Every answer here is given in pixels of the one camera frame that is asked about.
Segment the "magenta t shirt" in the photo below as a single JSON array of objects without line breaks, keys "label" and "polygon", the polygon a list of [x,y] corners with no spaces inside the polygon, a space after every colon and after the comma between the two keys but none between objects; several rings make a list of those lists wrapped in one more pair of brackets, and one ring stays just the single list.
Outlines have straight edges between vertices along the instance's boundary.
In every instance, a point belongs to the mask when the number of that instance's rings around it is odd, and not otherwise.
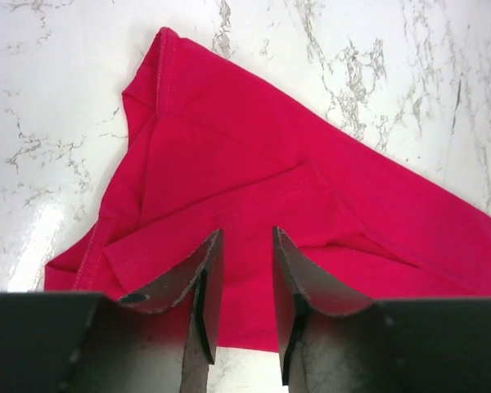
[{"label": "magenta t shirt", "polygon": [[373,298],[491,296],[491,218],[162,28],[124,90],[128,150],[48,291],[118,299],[224,232],[218,343],[277,351],[272,230]]}]

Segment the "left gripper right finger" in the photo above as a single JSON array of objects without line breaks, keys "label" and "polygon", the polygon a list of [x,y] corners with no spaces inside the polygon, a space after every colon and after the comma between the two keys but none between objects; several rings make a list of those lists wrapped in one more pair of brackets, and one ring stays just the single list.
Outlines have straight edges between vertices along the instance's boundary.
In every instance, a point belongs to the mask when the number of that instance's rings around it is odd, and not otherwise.
[{"label": "left gripper right finger", "polygon": [[373,300],[309,259],[278,226],[273,227],[273,296],[282,384],[289,385],[291,357],[312,314],[343,318]]}]

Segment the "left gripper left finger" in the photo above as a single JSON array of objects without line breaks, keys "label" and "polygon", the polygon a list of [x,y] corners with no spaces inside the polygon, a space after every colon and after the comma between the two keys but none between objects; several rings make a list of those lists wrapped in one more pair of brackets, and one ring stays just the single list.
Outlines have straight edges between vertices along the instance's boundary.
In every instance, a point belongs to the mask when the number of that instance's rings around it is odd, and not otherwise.
[{"label": "left gripper left finger", "polygon": [[213,231],[185,260],[120,298],[139,330],[129,391],[206,391],[223,298],[223,240],[223,230]]}]

